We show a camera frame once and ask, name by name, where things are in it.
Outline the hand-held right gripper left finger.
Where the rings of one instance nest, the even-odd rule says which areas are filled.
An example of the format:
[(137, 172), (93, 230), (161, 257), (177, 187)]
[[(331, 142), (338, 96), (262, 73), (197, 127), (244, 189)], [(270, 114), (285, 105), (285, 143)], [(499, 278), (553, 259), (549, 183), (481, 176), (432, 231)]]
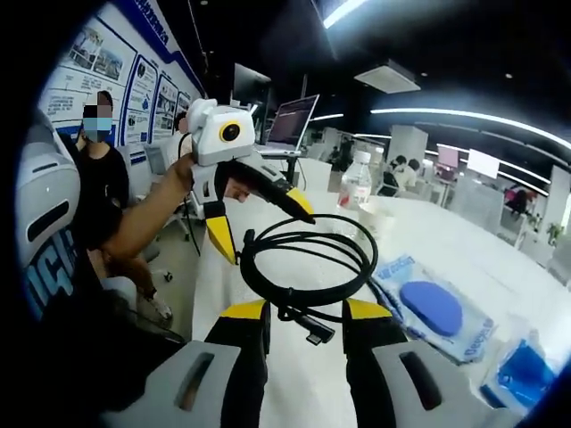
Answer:
[(105, 427), (257, 427), (268, 380), (270, 304), (223, 311), (204, 341), (190, 341), (146, 379), (141, 397), (103, 414)]

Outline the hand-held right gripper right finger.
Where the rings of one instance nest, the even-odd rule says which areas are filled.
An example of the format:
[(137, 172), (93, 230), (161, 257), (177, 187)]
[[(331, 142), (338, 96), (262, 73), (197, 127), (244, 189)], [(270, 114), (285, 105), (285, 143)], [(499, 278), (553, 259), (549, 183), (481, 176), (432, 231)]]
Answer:
[(360, 427), (515, 427), (521, 416), (493, 408), (468, 378), (423, 341), (410, 341), (376, 303), (343, 301), (343, 352)]

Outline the person's left hand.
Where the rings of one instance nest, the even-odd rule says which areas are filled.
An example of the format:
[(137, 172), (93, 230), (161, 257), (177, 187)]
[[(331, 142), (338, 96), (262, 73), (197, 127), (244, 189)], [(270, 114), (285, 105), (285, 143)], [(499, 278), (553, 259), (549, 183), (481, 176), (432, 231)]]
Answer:
[(224, 185), (224, 197), (244, 203), (251, 194), (250, 188), (233, 177), (229, 177)]

